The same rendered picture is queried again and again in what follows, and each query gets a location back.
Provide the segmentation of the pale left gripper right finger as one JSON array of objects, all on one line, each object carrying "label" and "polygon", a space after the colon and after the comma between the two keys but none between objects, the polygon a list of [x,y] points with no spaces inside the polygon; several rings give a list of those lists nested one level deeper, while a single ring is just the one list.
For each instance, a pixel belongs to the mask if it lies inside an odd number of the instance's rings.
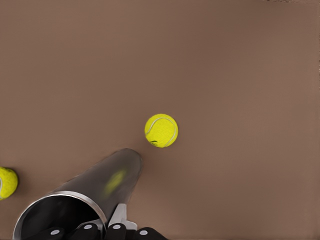
[{"label": "pale left gripper right finger", "polygon": [[138,229],[138,225],[127,220],[127,205],[120,203],[108,222],[104,240],[167,240],[152,227]]}]

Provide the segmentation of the pale left gripper left finger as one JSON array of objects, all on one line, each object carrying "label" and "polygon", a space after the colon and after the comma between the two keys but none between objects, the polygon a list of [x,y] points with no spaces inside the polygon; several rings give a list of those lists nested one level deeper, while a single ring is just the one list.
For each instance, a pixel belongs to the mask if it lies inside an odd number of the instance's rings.
[{"label": "pale left gripper left finger", "polygon": [[83,222],[71,231],[51,227],[29,236],[27,240],[102,240],[105,231],[105,224],[96,219]]}]

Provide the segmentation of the dark metallic tennis tube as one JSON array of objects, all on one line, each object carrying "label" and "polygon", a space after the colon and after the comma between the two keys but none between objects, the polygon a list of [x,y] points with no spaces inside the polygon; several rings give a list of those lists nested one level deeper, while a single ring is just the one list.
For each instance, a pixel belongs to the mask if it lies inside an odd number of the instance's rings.
[{"label": "dark metallic tennis tube", "polygon": [[118,204],[129,202],[142,169],[143,160],[136,151],[116,151],[31,203],[15,224],[13,239],[27,239],[52,227],[70,233],[94,220],[106,232]]}]

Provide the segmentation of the yellow tennis ball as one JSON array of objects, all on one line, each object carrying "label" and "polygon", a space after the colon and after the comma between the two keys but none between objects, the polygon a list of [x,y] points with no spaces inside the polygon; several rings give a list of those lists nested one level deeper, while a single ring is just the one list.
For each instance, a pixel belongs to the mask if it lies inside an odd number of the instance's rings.
[{"label": "yellow tennis ball", "polygon": [[0,166],[0,201],[10,197],[17,189],[19,178],[17,173]]},{"label": "yellow tennis ball", "polygon": [[157,148],[166,148],[172,145],[177,139],[178,133],[177,122],[167,114],[153,115],[144,126],[145,138]]}]

